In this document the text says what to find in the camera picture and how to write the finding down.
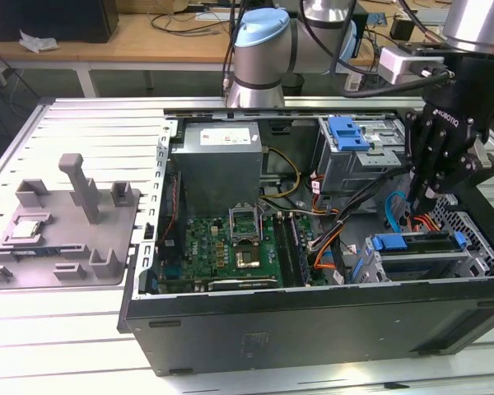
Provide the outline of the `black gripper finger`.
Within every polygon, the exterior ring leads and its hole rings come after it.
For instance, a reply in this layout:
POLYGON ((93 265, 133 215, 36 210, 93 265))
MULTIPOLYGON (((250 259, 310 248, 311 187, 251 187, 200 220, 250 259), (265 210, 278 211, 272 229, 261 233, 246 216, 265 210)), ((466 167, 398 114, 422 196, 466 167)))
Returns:
POLYGON ((433 183, 439 170, 440 159, 447 132, 435 117, 424 113, 408 112, 405 117, 405 151, 411 163, 411 182, 408 202, 412 212, 428 212, 435 203, 433 183))
POLYGON ((482 142, 475 142, 466 152, 436 163, 434 192, 452 193, 460 184, 477 186, 494 177, 494 155, 482 142))

